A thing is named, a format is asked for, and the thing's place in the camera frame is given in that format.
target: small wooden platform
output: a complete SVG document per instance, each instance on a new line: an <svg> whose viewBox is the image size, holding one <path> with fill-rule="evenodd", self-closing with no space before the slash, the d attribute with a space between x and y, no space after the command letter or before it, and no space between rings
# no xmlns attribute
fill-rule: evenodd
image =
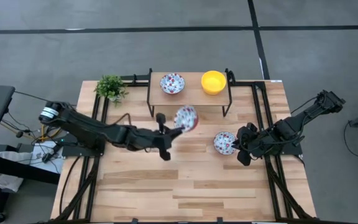
<svg viewBox="0 0 358 224"><path fill-rule="evenodd" d="M208 95L201 86L203 72L177 72L185 79L185 88L174 95L164 93L160 87L161 78L170 72L152 72L150 80L150 105L193 105L193 106L227 106L229 91L227 85L217 95Z"/></svg>
<svg viewBox="0 0 358 224"><path fill-rule="evenodd" d="M187 82L186 85L186 88L191 88L199 85L199 81ZM83 82L77 106L80 113L91 116L95 86L94 81ZM266 87L273 121L290 116L283 83L266 81ZM129 87L127 90L129 94L121 106L115 108L114 104L109 104L107 123L130 113L133 125L157 129L145 101L147 87ZM274 221L264 161L252 161L249 167L244 167L237 161L237 153L224 156L213 147L213 138L220 131L236 134L247 122L258 126L251 88L239 86L231 90L232 107L225 118L220 107L195 107L199 125L173 142L169 150L171 161L163 161L156 150L151 153L129 152L107 144L99 165L91 221L129 222L138 218L141 222L211 222L216 221L216 217L223 217L225 221ZM197 99L198 95L194 93L191 97ZM179 107L158 106L156 109L166 114L166 125L172 127ZM69 158L64 162L51 218L58 216L62 187L74 160ZM293 156L282 156L282 161L289 191L306 212L315 215L302 163ZM63 207L78 190L81 166L82 158L69 178ZM277 192L281 213L285 217L282 196L278 189ZM80 217L85 216L87 195L85 193L81 204Z"/></svg>

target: patterned bowl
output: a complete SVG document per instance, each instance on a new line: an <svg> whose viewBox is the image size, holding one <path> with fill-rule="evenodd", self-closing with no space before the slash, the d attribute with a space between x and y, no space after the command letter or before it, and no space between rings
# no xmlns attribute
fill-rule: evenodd
<svg viewBox="0 0 358 224"><path fill-rule="evenodd" d="M192 106L181 107L175 118L173 119L173 125L175 128L184 127L183 132L193 130L198 124L197 111Z"/></svg>
<svg viewBox="0 0 358 224"><path fill-rule="evenodd" d="M160 81L162 91L168 94L177 94L185 87L185 79L176 73L164 75Z"/></svg>
<svg viewBox="0 0 358 224"><path fill-rule="evenodd" d="M231 147L235 140L236 137L232 133L223 131L215 136L214 147L221 154L231 155L236 151L236 149Z"/></svg>

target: green plant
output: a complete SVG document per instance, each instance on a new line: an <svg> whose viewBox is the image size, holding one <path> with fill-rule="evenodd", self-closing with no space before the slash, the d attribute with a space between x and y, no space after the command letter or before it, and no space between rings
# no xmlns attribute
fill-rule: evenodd
<svg viewBox="0 0 358 224"><path fill-rule="evenodd" d="M95 88L95 92L100 96L109 98L115 106L121 103L121 100L128 94L125 91L125 84L121 80L121 77L115 75L104 75L98 82Z"/></svg>

